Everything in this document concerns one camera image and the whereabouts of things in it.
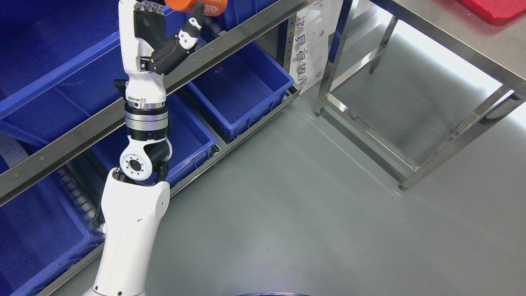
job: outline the orange cup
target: orange cup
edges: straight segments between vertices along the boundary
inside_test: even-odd
[[[227,0],[165,0],[171,9],[182,12],[192,12],[198,1],[205,3],[205,15],[209,16],[218,16],[227,7]]]

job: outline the red object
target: red object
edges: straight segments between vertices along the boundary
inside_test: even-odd
[[[205,3],[205,15],[209,16],[218,16],[227,7],[227,0],[165,0],[171,9],[182,12],[192,12],[198,1]]]
[[[526,0],[457,0],[491,25],[503,25],[526,11]]]

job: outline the red mat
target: red mat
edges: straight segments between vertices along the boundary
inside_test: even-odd
[[[491,25],[503,25],[526,11],[526,0],[457,0]]]

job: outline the blue plastic bin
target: blue plastic bin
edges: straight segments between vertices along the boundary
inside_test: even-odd
[[[10,3],[0,7],[0,131],[42,147],[119,97],[118,1]],[[165,14],[167,34],[188,16]]]
[[[292,77],[255,42],[187,84],[205,118],[230,140],[283,101]]]
[[[180,100],[178,94],[168,96],[168,114],[172,129],[170,139],[173,154],[168,161],[166,181],[174,186],[197,167],[212,157],[216,139]],[[123,126],[92,147],[107,170],[119,165],[120,154],[128,145],[127,131]],[[145,183],[152,183],[153,177]]]
[[[277,0],[228,0],[225,11],[216,17],[224,30],[230,30]]]
[[[103,240],[89,225],[56,173],[0,207],[0,296],[36,294],[82,259]]]

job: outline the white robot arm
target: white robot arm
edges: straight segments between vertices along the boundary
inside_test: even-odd
[[[166,212],[165,181],[172,154],[163,75],[173,71],[198,41],[204,4],[179,34],[166,38],[164,1],[119,1],[119,34],[129,81],[116,80],[125,99],[129,145],[120,167],[110,171],[101,198],[106,241],[95,283],[84,296],[145,296],[144,285],[155,234]],[[155,185],[136,181],[157,173]]]

